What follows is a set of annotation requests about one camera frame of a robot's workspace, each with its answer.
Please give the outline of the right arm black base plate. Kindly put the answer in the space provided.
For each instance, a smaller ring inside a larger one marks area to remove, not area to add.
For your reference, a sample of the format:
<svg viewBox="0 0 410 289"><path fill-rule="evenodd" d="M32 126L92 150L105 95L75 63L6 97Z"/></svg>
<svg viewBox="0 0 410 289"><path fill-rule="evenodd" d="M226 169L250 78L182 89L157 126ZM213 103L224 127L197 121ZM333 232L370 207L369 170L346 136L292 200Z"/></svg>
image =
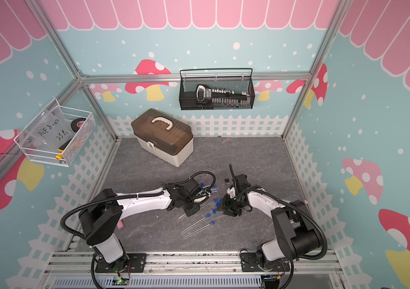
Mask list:
<svg viewBox="0 0 410 289"><path fill-rule="evenodd" d="M243 272L289 272L288 261L268 261L261 252L248 252L243 250L239 253L241 269Z"/></svg>

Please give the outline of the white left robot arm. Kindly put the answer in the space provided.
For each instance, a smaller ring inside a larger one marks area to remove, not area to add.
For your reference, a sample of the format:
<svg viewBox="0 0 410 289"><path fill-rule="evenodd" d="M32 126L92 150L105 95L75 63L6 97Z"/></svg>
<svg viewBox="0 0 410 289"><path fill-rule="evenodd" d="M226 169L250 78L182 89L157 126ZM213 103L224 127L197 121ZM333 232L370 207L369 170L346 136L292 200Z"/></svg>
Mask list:
<svg viewBox="0 0 410 289"><path fill-rule="evenodd" d="M91 202L67 212L60 227L79 236L94 248L108 264L126 258L124 248L115 235L120 220L153 210L181 208L187 216L197 213L211 190L193 180L182 184L165 184L158 189L139 193L114 193L104 189Z"/></svg>

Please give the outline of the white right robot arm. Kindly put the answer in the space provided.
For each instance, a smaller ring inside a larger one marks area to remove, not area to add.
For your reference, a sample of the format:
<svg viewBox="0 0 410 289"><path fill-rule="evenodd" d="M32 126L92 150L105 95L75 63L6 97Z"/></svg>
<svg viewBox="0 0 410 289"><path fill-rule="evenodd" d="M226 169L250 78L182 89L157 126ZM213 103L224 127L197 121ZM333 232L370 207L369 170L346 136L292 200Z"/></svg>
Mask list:
<svg viewBox="0 0 410 289"><path fill-rule="evenodd" d="M260 245L256 252L242 253L245 266L272 271L290 261L320 260L327 254L327 237L303 201L284 201L255 186L240 192L229 189L220 206L231 217L253 209L271 218L276 237Z"/></svg>

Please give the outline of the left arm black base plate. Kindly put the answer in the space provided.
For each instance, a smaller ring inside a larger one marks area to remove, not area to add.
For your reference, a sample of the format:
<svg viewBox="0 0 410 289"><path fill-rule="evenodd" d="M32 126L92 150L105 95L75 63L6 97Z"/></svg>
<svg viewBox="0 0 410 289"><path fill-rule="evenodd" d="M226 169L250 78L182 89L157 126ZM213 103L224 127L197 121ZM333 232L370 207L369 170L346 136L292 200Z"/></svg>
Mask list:
<svg viewBox="0 0 410 289"><path fill-rule="evenodd" d="M142 273L146 265L147 254L129 253L109 263L102 256L96 263L96 273Z"/></svg>

